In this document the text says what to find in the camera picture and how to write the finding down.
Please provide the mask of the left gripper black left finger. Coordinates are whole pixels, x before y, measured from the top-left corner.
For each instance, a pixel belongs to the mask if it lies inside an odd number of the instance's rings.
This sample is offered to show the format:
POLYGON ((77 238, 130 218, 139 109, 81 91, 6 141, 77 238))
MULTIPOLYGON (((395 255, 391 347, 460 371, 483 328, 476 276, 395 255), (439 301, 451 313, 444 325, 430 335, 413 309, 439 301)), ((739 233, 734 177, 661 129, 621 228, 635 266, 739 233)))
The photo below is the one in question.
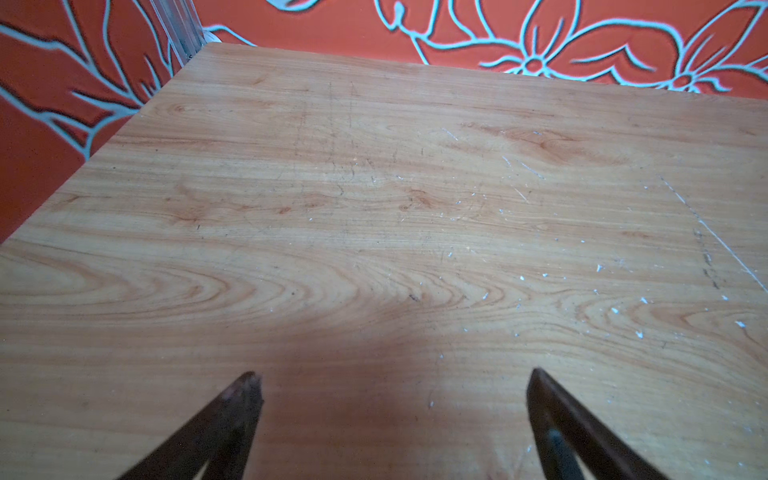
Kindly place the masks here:
POLYGON ((262 377, 243 373, 123 479, 242 479, 264 405, 262 377))

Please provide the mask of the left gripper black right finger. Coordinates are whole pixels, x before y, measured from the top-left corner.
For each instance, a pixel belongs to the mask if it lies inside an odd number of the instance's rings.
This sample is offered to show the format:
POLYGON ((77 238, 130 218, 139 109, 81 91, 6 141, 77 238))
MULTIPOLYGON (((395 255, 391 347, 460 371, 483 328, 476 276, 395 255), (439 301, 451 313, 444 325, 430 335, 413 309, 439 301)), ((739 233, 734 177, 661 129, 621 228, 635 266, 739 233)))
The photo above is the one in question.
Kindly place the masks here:
POLYGON ((529 423, 547 479, 664 479, 544 369, 535 368, 526 390, 529 423))

